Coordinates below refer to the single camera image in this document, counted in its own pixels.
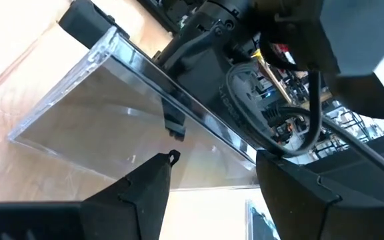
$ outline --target black cable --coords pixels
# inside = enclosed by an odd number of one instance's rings
[[[234,66],[229,72],[226,74],[227,84],[226,86],[230,86],[230,81],[232,80],[233,76],[236,76],[242,72],[247,72],[249,70],[249,66],[247,64],[241,64]],[[252,120],[250,120],[249,117],[247,117],[247,113],[241,108],[238,107],[238,110],[242,113],[242,116],[244,116],[247,120],[245,122],[248,122],[248,125],[243,125],[244,131],[249,132],[248,135],[253,135],[255,132],[260,132],[258,136],[256,136],[257,141],[264,147],[266,150],[268,150],[270,153],[278,155],[280,157],[296,157],[303,154],[306,154],[309,152],[309,150],[316,144],[319,133],[321,131],[321,122],[322,122],[322,110],[321,110],[321,102],[320,102],[320,96],[321,96],[321,74],[317,72],[309,72],[309,108],[312,111],[312,116],[309,120],[309,134],[306,136],[302,146],[298,148],[297,150],[290,150],[285,148],[284,146],[278,144],[275,142],[272,138],[268,137],[266,134],[264,134],[261,130],[259,130],[259,127],[254,124]],[[229,95],[234,96],[233,90],[228,87]],[[235,97],[232,98],[232,101],[235,102],[236,106],[241,106],[238,99]]]
[[[280,107],[278,108],[278,111],[280,114],[283,115],[302,115],[310,118],[312,118],[312,115],[314,115],[314,112],[312,112],[312,110],[308,111],[300,107]],[[346,142],[358,154],[368,159],[370,162],[376,165],[376,167],[380,168],[380,170],[384,172],[384,158],[380,156],[380,154],[372,150],[372,148],[370,148],[366,144],[360,142],[360,140],[350,135],[346,130],[344,130],[342,127],[338,126],[331,120],[322,117],[322,124],[324,127],[330,129],[334,134],[344,140],[344,142]]]

